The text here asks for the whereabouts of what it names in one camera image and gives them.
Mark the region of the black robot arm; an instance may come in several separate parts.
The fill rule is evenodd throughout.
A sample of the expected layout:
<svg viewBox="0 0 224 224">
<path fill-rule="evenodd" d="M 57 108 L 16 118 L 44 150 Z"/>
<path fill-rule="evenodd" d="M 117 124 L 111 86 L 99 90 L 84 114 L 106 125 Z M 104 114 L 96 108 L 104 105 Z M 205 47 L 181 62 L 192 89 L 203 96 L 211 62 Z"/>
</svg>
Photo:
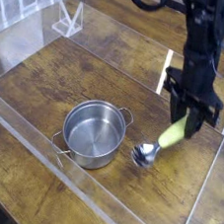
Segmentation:
<svg viewBox="0 0 224 224">
<path fill-rule="evenodd" d="M 213 86 L 224 39 L 224 0 L 183 2 L 187 23 L 184 67 L 166 69 L 164 88 L 171 94 L 171 121 L 184 118 L 184 136 L 190 138 L 205 122 L 216 125 L 223 110 Z"/>
</svg>

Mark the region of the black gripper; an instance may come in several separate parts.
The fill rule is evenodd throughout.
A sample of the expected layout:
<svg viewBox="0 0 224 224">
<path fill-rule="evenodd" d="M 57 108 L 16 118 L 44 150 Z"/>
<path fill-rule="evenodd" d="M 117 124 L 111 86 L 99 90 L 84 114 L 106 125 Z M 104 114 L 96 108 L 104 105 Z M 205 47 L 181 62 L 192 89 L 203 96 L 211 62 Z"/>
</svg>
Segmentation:
<svg viewBox="0 0 224 224">
<path fill-rule="evenodd" d="M 179 121 L 189 110 L 184 135 L 190 139 L 205 121 L 215 127 L 223 110 L 223 102 L 213 88 L 221 52 L 200 52 L 186 46 L 183 54 L 182 70 L 166 68 L 164 88 L 171 97 L 171 123 Z"/>
</svg>

